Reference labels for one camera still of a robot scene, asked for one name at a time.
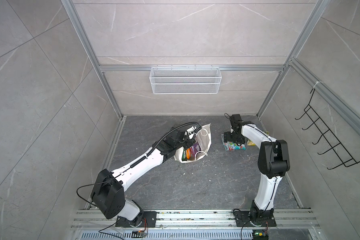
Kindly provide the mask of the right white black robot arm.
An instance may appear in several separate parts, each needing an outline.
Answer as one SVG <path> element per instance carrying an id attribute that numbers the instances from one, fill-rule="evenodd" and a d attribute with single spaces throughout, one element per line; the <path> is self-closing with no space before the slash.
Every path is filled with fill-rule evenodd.
<path id="1" fill-rule="evenodd" d="M 224 143 L 231 142 L 241 146 L 245 144 L 245 139 L 249 139 L 260 150 L 258 156 L 260 186 L 252 201 L 246 225 L 275 226 L 274 200 L 278 186 L 291 166 L 288 144 L 284 140 L 270 137 L 251 121 L 243 121 L 239 114 L 225 114 L 225 117 L 230 120 L 231 130 L 224 133 Z"/>

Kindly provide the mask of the teal red snack bag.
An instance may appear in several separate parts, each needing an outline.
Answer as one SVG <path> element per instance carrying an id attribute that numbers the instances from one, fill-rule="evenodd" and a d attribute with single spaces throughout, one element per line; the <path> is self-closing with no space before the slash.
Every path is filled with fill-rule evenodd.
<path id="1" fill-rule="evenodd" d="M 244 144 L 239 145 L 232 142 L 232 137 L 230 133 L 221 134 L 221 138 L 226 151 L 246 150 L 246 146 Z"/>

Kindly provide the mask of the white floral paper bag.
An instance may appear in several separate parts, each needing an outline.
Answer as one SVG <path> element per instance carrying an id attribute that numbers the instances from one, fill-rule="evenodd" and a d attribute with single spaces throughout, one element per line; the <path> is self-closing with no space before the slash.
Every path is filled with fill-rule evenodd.
<path id="1" fill-rule="evenodd" d="M 208 155 L 212 145 L 211 124 L 202 126 L 202 129 L 195 136 L 195 143 L 188 149 L 181 147 L 175 153 L 175 160 L 180 163 L 191 163 Z"/>

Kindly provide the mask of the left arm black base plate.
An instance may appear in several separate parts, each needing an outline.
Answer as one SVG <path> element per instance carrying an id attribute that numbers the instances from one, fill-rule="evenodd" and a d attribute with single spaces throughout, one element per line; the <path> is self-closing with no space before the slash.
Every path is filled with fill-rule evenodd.
<path id="1" fill-rule="evenodd" d="M 157 212 L 155 211 L 146 211 L 141 212 L 138 216 L 133 220 L 128 220 L 124 217 L 118 217 L 116 222 L 116 227 L 123 227 L 123 228 L 154 228 L 156 226 L 157 221 Z"/>

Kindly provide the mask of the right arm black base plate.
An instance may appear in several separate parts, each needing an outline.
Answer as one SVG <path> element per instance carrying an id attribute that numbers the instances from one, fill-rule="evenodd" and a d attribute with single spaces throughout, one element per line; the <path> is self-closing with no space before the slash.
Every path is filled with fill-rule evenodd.
<path id="1" fill-rule="evenodd" d="M 237 227 L 276 227 L 274 210 L 256 212 L 254 210 L 233 210 Z"/>

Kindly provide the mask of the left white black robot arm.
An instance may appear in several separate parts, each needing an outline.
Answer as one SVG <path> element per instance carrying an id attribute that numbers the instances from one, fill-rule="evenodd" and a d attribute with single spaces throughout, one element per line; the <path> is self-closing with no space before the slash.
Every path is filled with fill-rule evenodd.
<path id="1" fill-rule="evenodd" d="M 112 171 L 102 170 L 90 197 L 104 217 L 121 217 L 137 225 L 144 211 L 134 201 L 125 198 L 125 191 L 148 171 L 172 158 L 177 150 L 190 148 L 201 129 L 202 126 L 196 122 L 173 127 L 135 160 Z"/>

